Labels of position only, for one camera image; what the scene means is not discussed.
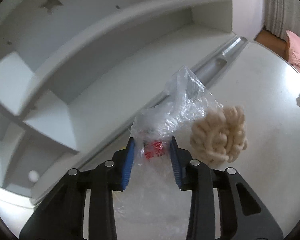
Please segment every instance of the plastic bag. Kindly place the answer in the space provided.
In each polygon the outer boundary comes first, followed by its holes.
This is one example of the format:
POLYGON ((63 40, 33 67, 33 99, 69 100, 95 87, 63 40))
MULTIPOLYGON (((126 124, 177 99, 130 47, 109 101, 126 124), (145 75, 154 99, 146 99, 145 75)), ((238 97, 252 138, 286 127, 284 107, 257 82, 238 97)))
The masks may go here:
POLYGON ((220 105, 186 67, 167 82, 164 92, 169 97, 142 110, 131 127, 136 146, 129 185, 113 194, 122 240, 186 239, 191 192, 181 192, 175 184, 169 143, 174 135, 179 147, 191 150, 192 122, 220 105))

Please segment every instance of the star decal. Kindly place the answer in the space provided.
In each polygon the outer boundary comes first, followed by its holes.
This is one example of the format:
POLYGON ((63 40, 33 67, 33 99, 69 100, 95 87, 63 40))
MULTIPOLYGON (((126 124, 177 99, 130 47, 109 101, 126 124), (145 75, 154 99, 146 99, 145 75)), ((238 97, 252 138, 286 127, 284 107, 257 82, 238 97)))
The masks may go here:
POLYGON ((46 8, 47 13, 51 14, 52 8, 58 5, 63 5, 63 3, 61 3, 59 0, 47 0, 40 6, 40 8, 46 8))

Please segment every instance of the pink fabric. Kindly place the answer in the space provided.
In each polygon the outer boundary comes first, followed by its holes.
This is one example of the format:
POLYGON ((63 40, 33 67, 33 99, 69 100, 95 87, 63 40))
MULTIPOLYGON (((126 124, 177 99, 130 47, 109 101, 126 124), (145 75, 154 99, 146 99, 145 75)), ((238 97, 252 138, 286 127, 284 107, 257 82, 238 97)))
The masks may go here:
POLYGON ((287 31, 289 46, 288 62, 300 73, 300 37, 291 31, 287 31))

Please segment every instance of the red object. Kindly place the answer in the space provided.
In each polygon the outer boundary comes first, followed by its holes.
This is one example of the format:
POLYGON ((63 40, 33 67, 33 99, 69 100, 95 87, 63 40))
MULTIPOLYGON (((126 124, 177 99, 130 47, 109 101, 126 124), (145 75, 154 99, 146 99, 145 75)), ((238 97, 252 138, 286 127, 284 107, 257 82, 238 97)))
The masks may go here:
POLYGON ((153 158, 155 155, 160 157, 164 155, 163 143, 161 141, 154 141, 144 145, 145 156, 147 160, 153 158))

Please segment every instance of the metal screw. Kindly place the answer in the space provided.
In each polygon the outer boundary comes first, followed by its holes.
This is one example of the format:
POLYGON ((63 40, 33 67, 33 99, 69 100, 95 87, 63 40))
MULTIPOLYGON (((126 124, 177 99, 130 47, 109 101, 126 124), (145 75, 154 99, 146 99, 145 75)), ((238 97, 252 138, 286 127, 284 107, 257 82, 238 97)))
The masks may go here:
POLYGON ((69 169, 69 171, 68 171, 68 174, 70 175, 70 176, 74 176, 74 175, 76 175, 78 173, 78 170, 77 169, 69 169))
POLYGON ((105 166, 106 167, 112 167, 114 165, 114 162, 113 161, 106 161, 105 162, 105 166))
POLYGON ((231 175, 234 175, 237 171, 234 168, 228 168, 227 172, 231 175))
POLYGON ((199 162, 197 159, 192 159, 192 160, 190 161, 190 164, 191 164, 192 166, 198 166, 198 165, 200 164, 200 162, 199 162))

